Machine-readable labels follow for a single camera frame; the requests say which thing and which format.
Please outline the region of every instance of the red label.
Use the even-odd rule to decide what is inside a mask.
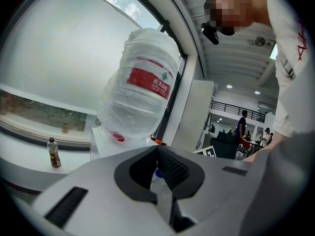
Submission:
[[[163,82],[153,73],[139,68],[133,68],[127,83],[155,92],[166,100],[171,92],[169,84]]]

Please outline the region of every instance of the bottle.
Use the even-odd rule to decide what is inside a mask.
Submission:
[[[179,51],[171,37],[155,29],[133,31],[97,111],[105,130],[119,141],[153,134],[165,113],[178,67]]]
[[[50,155],[51,165],[55,168],[59,167],[61,165],[61,162],[58,155],[58,144],[53,137],[49,138],[47,148]]]
[[[173,193],[167,186],[167,183],[165,182],[159,169],[157,169],[152,176],[150,191],[157,195],[156,209],[159,211],[162,218],[166,222],[169,222],[171,216],[170,207],[172,207],[173,202]]]

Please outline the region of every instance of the camera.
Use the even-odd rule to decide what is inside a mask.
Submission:
[[[201,24],[202,33],[215,45],[219,43],[217,29],[210,25],[210,22]]]

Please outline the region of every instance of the ceiling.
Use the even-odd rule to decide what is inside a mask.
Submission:
[[[218,32],[219,44],[214,45],[201,32],[204,23],[203,4],[205,0],[181,0],[188,15],[193,20],[194,39],[199,51],[201,64],[206,79],[218,84],[218,90],[226,90],[226,85],[233,85],[233,91],[257,98],[262,102],[276,104],[279,87],[275,77],[274,60],[269,55],[275,44],[272,30],[262,24],[253,24],[241,29],[233,36]],[[262,37],[265,44],[258,47],[257,37]]]
[[[216,125],[216,122],[222,118],[222,120],[220,121],[221,123],[224,123],[224,124],[227,124],[231,127],[234,127],[234,129],[236,129],[237,127],[237,124],[238,124],[238,120],[235,120],[235,119],[230,119],[230,118],[227,118],[227,117],[223,117],[223,116],[219,116],[219,115],[214,115],[212,114],[211,115],[211,124],[213,124],[214,126]],[[255,129],[255,126],[254,125],[251,125],[251,124],[246,124],[246,131],[250,131],[250,132],[253,132]],[[263,128],[261,127],[258,127],[257,128],[257,131],[262,131]]]

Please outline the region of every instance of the black railing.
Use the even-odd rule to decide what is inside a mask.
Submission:
[[[221,111],[232,113],[232,114],[235,114],[238,116],[242,115],[243,110],[247,110],[247,117],[248,118],[253,119],[253,120],[257,120],[257,121],[263,122],[263,123],[265,122],[265,114],[261,114],[259,112],[253,111],[253,110],[249,110],[249,109],[242,108],[242,107],[237,107],[237,106],[230,105],[230,104],[212,101],[211,109],[221,110]]]

